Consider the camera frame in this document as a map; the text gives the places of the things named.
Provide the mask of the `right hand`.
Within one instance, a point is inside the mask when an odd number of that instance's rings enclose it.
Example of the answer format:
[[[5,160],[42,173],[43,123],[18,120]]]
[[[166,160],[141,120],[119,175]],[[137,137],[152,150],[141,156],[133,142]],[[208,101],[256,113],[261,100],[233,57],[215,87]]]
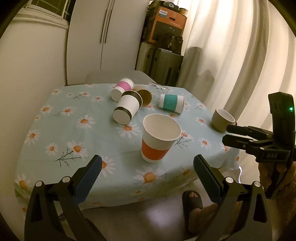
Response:
[[[287,169],[286,164],[277,164],[276,179],[274,179],[275,169],[273,168],[273,165],[271,165],[270,168],[267,163],[259,163],[258,170],[259,180],[264,188],[266,198],[274,199],[276,194],[285,186],[290,184],[295,177],[295,162],[292,163],[289,169]]]

